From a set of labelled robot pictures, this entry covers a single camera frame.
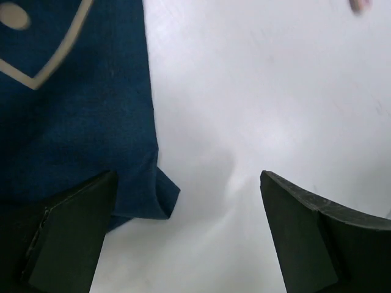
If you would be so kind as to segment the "pink plastic utensil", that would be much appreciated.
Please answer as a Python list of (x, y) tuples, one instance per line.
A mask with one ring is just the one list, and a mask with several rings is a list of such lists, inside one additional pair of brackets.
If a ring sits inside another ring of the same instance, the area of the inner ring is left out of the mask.
[(356, 15), (364, 13), (372, 6), (372, 0), (349, 0), (349, 6)]

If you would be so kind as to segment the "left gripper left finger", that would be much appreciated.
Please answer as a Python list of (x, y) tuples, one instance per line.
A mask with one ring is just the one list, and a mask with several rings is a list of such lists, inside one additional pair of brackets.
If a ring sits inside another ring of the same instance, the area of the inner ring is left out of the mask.
[(117, 186), (106, 171), (40, 201), (1, 203), (1, 292), (89, 292)]

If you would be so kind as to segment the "navy blue cloth placemat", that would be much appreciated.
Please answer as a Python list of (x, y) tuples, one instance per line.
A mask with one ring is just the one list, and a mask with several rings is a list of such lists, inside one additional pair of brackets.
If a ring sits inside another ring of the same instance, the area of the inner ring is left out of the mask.
[(1, 210), (113, 170), (110, 230), (165, 220), (157, 162), (142, 1), (2, 1)]

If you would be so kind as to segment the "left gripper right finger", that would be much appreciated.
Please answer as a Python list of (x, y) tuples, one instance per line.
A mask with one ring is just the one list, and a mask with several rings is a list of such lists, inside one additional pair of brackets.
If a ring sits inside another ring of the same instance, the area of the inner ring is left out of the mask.
[(389, 219), (266, 170), (260, 191), (287, 292), (390, 292)]

